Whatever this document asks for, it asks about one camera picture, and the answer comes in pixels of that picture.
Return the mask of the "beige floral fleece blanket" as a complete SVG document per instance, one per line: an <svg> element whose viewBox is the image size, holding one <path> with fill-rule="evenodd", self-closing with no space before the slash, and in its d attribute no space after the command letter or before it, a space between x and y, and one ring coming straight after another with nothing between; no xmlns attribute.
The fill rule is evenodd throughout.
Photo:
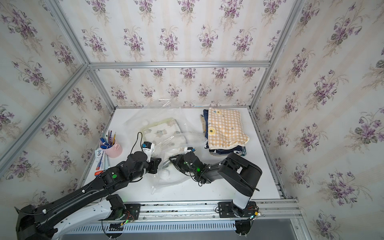
<svg viewBox="0 0 384 240"><path fill-rule="evenodd" d="M200 115L200 119L201 119L201 124L202 124L202 129L203 129L203 133L205 134L206 133L206 120L205 120L205 117L203 115Z"/></svg>

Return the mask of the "blue bear pattern blanket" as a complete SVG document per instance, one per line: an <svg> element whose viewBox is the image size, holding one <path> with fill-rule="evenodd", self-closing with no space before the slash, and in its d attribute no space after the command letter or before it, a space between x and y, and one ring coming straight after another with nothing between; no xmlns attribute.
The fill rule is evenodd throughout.
<svg viewBox="0 0 384 240"><path fill-rule="evenodd" d="M228 155L231 153L234 153L239 156L245 156L247 154L246 148L234 148L230 150L222 150L222 149L217 149L217 150L211 150L209 149L209 152L213 155Z"/></svg>

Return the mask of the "orange gingham sunflower blanket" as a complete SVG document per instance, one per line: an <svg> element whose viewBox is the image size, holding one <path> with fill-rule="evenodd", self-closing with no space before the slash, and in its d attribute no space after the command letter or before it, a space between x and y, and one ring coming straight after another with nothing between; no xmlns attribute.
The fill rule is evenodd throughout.
<svg viewBox="0 0 384 240"><path fill-rule="evenodd" d="M207 126L211 150L244 147L250 140L243 130L242 116L238 110L209 108Z"/></svg>

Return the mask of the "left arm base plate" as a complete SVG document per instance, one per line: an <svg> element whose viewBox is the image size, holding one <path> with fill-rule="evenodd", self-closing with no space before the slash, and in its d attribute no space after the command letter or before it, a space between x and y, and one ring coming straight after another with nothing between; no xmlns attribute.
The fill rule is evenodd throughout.
<svg viewBox="0 0 384 240"><path fill-rule="evenodd" d="M141 204L125 204L124 207L112 207L112 213L105 219L106 221L134 221L139 219Z"/></svg>

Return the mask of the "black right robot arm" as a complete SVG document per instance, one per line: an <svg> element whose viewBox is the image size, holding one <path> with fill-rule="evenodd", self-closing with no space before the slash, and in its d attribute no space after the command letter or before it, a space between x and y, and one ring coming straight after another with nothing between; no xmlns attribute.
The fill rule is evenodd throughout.
<svg viewBox="0 0 384 240"><path fill-rule="evenodd" d="M201 186L216 180L226 180L235 190L232 204L238 210L245 210L263 174L257 165L245 158L231 153L219 163L204 164L194 152L169 158L174 167L184 175L191 177Z"/></svg>

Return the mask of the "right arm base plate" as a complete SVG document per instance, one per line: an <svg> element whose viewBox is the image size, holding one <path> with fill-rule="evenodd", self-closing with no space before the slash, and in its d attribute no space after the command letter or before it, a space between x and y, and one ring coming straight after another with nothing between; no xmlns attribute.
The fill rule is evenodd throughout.
<svg viewBox="0 0 384 240"><path fill-rule="evenodd" d="M249 201L244 209L237 207L233 202L219 202L216 210L220 218L255 218L260 216L256 202Z"/></svg>

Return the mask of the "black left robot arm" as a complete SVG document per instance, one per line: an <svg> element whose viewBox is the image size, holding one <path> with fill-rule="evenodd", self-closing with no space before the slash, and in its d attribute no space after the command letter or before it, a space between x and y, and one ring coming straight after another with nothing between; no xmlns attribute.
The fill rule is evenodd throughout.
<svg viewBox="0 0 384 240"><path fill-rule="evenodd" d="M135 183L146 173L156 174L160 158L148 156L144 152L128 155L126 161L103 170L93 181L82 188L39 207L25 206L17 210L16 234L18 240L51 240L59 232L57 224L88 204L103 197L114 198L114 192Z"/></svg>

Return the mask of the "navy star pattern blanket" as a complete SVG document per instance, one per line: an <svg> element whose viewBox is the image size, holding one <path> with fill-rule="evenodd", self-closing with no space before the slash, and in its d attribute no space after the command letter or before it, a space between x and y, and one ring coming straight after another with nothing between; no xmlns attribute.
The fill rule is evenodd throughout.
<svg viewBox="0 0 384 240"><path fill-rule="evenodd" d="M203 117L203 130L204 130L206 139L208 139L208 116L209 116L209 110L204 109L201 117ZM235 148L232 148L230 150L223 150L223 149L213 150L213 149L210 149L209 144L206 143L205 148L208 149L210 154L212 155L227 155L230 153L234 153L239 156L245 156L247 154L246 147L242 147L242 146L236 146Z"/></svg>

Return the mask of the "clear plastic vacuum bag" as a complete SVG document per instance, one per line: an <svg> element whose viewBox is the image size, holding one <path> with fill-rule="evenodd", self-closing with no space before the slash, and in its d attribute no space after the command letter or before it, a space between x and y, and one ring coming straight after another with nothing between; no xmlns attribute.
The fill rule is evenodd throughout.
<svg viewBox="0 0 384 240"><path fill-rule="evenodd" d="M170 99L147 104L129 117L124 126L129 133L141 132L144 141L154 144L150 150L151 157L161 159L158 172L149 177L153 193L181 184L192 175L178 171L170 157L202 148L208 142L205 135L193 127L180 105Z"/></svg>

